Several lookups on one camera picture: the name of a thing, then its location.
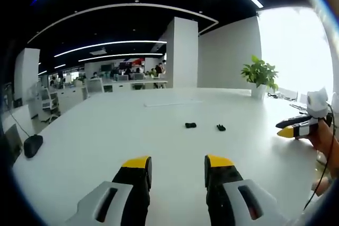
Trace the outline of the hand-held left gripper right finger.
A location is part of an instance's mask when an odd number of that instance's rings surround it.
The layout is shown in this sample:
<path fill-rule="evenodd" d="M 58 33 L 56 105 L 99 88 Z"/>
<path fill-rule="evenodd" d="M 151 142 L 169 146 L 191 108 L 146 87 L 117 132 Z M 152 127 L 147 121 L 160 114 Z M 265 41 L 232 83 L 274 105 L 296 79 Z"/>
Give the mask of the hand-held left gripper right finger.
<path fill-rule="evenodd" d="M 206 155 L 204 180 L 211 225 L 286 225 L 276 199 L 251 179 L 243 179 L 234 163 Z"/>

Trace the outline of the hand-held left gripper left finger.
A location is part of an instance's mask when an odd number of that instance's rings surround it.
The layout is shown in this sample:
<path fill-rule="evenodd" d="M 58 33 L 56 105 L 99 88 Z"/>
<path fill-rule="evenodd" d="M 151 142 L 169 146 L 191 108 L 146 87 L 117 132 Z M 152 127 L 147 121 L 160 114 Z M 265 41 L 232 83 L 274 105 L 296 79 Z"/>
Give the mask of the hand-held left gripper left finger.
<path fill-rule="evenodd" d="M 114 179 L 83 197 L 64 225 L 145 225 L 150 205 L 151 156 L 127 160 Z"/>

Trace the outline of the person's right hand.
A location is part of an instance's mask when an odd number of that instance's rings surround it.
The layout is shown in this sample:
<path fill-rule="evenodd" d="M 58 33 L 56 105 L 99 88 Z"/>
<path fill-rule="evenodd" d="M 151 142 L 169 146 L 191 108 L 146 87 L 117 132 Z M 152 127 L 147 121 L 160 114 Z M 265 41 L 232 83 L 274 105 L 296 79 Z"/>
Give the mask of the person's right hand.
<path fill-rule="evenodd" d="M 307 139 L 315 149 L 324 155 L 329 156 L 330 152 L 333 157 L 338 155 L 338 141 L 324 120 L 318 121 L 317 130 L 313 130 L 311 134 L 307 136 Z"/>

